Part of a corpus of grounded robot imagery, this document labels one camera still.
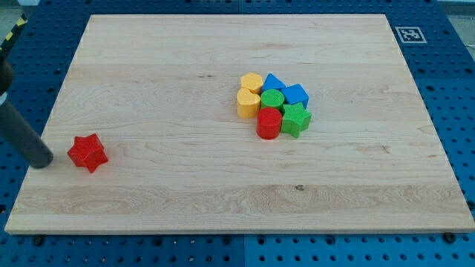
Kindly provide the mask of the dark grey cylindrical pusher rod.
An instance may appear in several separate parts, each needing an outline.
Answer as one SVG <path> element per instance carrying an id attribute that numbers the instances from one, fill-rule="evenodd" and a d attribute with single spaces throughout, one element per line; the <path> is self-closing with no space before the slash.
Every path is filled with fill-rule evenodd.
<path id="1" fill-rule="evenodd" d="M 1 97 L 1 137 L 33 168 L 47 167 L 53 161 L 51 150 L 6 96 Z"/>

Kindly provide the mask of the black robot arm with tape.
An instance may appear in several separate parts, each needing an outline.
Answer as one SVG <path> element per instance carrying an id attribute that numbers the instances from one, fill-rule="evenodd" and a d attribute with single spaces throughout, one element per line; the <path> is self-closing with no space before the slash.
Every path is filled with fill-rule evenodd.
<path id="1" fill-rule="evenodd" d="M 26 24 L 27 18 L 21 15 L 1 44 L 1 138 L 14 147 L 31 167 L 44 168 L 53 161 L 53 153 L 18 112 L 7 94 L 14 79 L 14 71 L 6 57 L 12 47 L 11 41 L 19 37 Z"/>

